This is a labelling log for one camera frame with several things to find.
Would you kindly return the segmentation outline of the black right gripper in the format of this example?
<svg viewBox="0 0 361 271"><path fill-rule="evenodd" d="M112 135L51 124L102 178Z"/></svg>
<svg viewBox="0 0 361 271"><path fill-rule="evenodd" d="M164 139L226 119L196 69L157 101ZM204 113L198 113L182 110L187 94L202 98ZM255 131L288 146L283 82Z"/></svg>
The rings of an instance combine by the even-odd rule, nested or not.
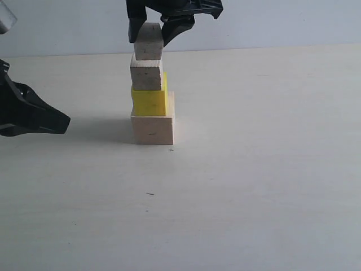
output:
<svg viewBox="0 0 361 271"><path fill-rule="evenodd" d="M164 47L176 36L192 29L194 14L209 14L217 19L223 11L222 1L126 1L129 18L129 42L135 43L147 20L146 7L162 14Z"/></svg>

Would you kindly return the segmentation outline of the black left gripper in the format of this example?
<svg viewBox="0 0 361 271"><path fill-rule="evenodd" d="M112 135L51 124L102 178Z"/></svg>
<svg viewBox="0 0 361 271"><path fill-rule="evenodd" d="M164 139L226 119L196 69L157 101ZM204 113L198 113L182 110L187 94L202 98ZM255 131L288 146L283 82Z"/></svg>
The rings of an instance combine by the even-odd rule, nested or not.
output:
<svg viewBox="0 0 361 271"><path fill-rule="evenodd" d="M28 85L12 81L9 68L1 60L1 135L64 134L71 118L44 102Z"/></svg>

